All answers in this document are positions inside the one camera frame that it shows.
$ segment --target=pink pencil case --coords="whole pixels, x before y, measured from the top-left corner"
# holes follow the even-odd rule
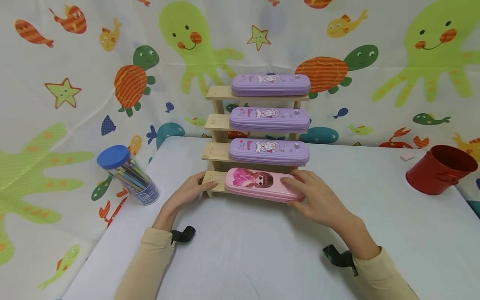
[[[307,145],[299,141],[236,138],[228,154],[239,162],[297,167],[310,159]]]
[[[290,191],[280,178],[289,174],[231,168],[225,178],[225,188],[233,194],[286,203],[302,201],[305,195]]]
[[[238,107],[230,114],[230,126],[238,131],[304,133],[310,117],[301,108]]]
[[[300,96],[310,91],[310,79],[302,74],[245,74],[232,82],[236,96]]]

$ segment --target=bucket handle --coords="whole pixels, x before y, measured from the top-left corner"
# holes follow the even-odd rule
[[[445,173],[438,173],[437,174],[437,180],[439,181],[443,181],[445,183],[448,183],[449,185],[457,185],[458,184],[458,179],[460,177],[455,175],[455,174],[450,174],[448,172],[445,172]]]

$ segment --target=white table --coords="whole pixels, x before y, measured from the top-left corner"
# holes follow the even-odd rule
[[[62,300],[112,299],[164,201],[191,174],[207,169],[205,138],[170,137],[148,166],[157,202],[127,201]],[[421,299],[480,299],[480,220],[455,188],[427,196],[405,172],[421,150],[311,144],[305,167],[363,218]],[[399,157],[414,151],[414,159]],[[284,204],[215,194],[186,208],[175,227],[196,228],[178,244],[158,299],[361,299],[349,268],[333,267],[322,248],[344,243]]]

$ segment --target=hand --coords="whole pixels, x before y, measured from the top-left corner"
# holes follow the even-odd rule
[[[202,184],[205,172],[188,177],[188,179],[163,204],[152,228],[171,231],[178,212],[188,203],[193,202],[200,193],[211,190],[217,181]]]
[[[293,170],[296,179],[283,177],[282,183],[291,190],[303,193],[306,203],[289,201],[306,218],[337,230],[341,223],[355,217],[330,189],[330,187],[311,171]]]

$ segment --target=beige sleeve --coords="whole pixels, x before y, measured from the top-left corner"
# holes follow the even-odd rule
[[[115,300],[155,300],[173,247],[168,231],[146,228],[140,247],[123,275]]]
[[[354,257],[353,263],[358,272],[355,279],[368,300],[418,300],[385,249],[368,261]]]

